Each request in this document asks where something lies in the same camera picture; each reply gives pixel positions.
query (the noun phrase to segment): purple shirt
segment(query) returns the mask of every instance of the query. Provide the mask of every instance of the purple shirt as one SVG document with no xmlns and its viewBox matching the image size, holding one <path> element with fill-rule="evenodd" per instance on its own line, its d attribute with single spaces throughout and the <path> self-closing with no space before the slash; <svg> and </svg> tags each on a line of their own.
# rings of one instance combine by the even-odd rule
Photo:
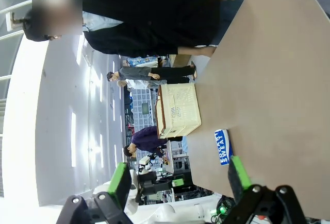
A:
<svg viewBox="0 0 330 224">
<path fill-rule="evenodd" d="M 157 126 L 151 126 L 136 132 L 132 136 L 131 142 L 140 150 L 156 153 L 159 157 L 162 157 L 162 153 L 157 147 L 164 145 L 167 139 L 159 139 Z"/>
</svg>

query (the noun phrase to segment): blue and white box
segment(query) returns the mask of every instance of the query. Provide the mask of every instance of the blue and white box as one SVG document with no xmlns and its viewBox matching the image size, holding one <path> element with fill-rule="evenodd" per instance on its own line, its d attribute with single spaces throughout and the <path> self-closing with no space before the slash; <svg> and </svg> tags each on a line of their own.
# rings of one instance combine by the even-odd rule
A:
<svg viewBox="0 0 330 224">
<path fill-rule="evenodd" d="M 216 137 L 220 164 L 228 165 L 229 158 L 233 155 L 232 144 L 230 143 L 229 135 L 227 130 L 216 130 L 214 132 L 214 136 Z"/>
</svg>

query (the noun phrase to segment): black hair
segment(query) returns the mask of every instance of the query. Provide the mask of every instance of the black hair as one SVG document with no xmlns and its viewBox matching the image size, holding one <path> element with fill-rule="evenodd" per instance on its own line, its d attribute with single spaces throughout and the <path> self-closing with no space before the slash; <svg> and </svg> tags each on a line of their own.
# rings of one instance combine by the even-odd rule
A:
<svg viewBox="0 0 330 224">
<path fill-rule="evenodd" d="M 127 157 L 132 157 L 133 154 L 128 151 L 128 147 L 129 147 L 129 145 L 126 145 L 124 147 L 124 155 L 126 155 Z"/>
<path fill-rule="evenodd" d="M 108 74 L 107 74 L 107 79 L 108 79 L 108 81 L 110 81 L 110 79 L 112 78 L 112 76 L 113 76 L 113 72 L 109 72 Z"/>
<path fill-rule="evenodd" d="M 24 16 L 23 19 L 15 19 L 12 14 L 13 24 L 22 24 L 23 31 L 28 40 L 36 42 L 47 41 L 52 36 L 45 35 L 45 9 L 41 6 L 33 7 Z"/>
</svg>

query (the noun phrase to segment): person in purple shirt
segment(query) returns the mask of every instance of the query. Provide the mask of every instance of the person in purple shirt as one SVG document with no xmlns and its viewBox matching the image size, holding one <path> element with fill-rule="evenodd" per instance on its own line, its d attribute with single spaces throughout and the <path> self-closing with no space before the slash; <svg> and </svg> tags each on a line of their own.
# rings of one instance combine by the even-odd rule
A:
<svg viewBox="0 0 330 224">
<path fill-rule="evenodd" d="M 164 145 L 167 141 L 182 141 L 182 136 L 159 139 L 157 126 L 146 127 L 132 136 L 131 144 L 124 147 L 124 154 L 127 157 L 131 157 L 137 149 L 140 149 L 155 153 L 163 160 L 166 160 L 158 147 Z"/>
</svg>

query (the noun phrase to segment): black jacket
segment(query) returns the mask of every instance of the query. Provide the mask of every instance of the black jacket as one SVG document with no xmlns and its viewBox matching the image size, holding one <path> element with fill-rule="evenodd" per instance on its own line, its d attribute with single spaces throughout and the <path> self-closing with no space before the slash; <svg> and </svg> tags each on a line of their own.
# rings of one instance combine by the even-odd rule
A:
<svg viewBox="0 0 330 224">
<path fill-rule="evenodd" d="M 105 54 L 177 54 L 179 46 L 210 44 L 219 30 L 219 0 L 82 0 L 82 9 L 124 22 L 85 32 L 90 45 Z"/>
</svg>

